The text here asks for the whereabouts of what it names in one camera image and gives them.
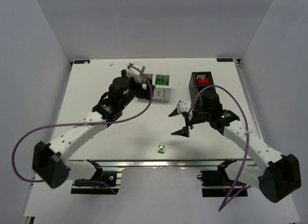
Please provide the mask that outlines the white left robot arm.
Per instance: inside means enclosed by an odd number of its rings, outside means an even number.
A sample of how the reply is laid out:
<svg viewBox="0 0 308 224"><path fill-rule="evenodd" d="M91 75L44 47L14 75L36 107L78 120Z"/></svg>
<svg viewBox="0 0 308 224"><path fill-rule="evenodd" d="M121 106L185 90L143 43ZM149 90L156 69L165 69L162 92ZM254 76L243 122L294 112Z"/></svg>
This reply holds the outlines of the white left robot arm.
<svg viewBox="0 0 308 224"><path fill-rule="evenodd" d="M112 81L107 92L83 119L81 125L45 144L39 142L34 147L33 170L50 188L57 188L68 178L71 167L70 157L97 133L112 124L118 123L123 110L134 98L152 101L155 86L148 81L146 88L133 77L117 77Z"/></svg>

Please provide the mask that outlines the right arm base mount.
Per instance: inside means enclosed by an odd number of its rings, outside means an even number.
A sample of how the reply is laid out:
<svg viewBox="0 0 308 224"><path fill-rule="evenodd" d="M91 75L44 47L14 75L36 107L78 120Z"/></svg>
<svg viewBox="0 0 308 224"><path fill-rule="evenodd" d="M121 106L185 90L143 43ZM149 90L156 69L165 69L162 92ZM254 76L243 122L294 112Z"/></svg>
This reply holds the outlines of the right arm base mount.
<svg viewBox="0 0 308 224"><path fill-rule="evenodd" d="M203 198L223 198L229 192L233 180L223 171L231 163L241 163L240 159L198 160L200 173L196 176L201 182Z"/></svg>

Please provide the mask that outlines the red and lime brick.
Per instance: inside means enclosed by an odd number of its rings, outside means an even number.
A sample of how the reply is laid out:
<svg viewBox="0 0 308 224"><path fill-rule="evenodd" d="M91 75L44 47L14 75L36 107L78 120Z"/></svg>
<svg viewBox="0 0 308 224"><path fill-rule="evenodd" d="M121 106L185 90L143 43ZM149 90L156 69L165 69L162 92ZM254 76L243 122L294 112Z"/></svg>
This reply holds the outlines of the red and lime brick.
<svg viewBox="0 0 308 224"><path fill-rule="evenodd" d="M210 85L211 80L209 76L201 75L196 77L196 82L199 85Z"/></svg>

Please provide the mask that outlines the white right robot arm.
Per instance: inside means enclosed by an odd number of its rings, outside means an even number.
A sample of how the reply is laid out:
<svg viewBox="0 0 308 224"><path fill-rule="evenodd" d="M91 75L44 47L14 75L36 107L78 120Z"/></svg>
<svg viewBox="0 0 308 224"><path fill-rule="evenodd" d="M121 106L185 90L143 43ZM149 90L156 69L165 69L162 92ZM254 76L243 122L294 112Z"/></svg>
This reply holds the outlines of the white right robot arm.
<svg viewBox="0 0 308 224"><path fill-rule="evenodd" d="M213 174L202 173L204 185L226 185L238 180L258 188L271 202L277 203L301 187L299 161L293 154L284 155L256 135L230 110L225 110L216 92L201 95L201 103L191 110L187 101L179 101L170 116L182 115L185 126L173 135L189 137L195 124L209 125L231 140L256 163L256 167L228 159L217 166Z"/></svg>

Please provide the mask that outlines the light green printed brick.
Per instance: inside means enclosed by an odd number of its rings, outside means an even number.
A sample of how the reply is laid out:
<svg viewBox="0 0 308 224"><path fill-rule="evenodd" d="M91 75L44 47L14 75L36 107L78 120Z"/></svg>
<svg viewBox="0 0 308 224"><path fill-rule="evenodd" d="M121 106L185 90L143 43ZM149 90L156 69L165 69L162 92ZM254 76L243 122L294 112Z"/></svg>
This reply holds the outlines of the light green printed brick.
<svg viewBox="0 0 308 224"><path fill-rule="evenodd" d="M159 145L158 149L157 149L157 152L161 153L161 154L165 153L165 146L164 145Z"/></svg>

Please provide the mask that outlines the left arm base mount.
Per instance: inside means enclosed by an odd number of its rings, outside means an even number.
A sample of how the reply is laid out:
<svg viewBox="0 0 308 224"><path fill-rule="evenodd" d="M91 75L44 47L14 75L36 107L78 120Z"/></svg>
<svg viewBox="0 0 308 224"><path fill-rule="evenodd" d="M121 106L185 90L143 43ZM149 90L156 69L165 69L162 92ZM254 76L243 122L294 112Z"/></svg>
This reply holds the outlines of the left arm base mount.
<svg viewBox="0 0 308 224"><path fill-rule="evenodd" d="M94 160L69 161L72 180L71 194L116 195L121 185L122 172L117 168L102 167Z"/></svg>

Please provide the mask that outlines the green 2x3 brick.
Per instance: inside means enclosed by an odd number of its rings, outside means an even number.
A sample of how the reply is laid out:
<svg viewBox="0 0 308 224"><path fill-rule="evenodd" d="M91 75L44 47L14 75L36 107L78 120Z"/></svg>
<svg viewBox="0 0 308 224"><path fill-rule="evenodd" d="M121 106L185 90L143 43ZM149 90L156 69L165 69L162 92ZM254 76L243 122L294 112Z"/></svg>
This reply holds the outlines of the green 2x3 brick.
<svg viewBox="0 0 308 224"><path fill-rule="evenodd" d="M155 79L156 85L168 86L168 81L166 78L162 78L161 76L157 76Z"/></svg>

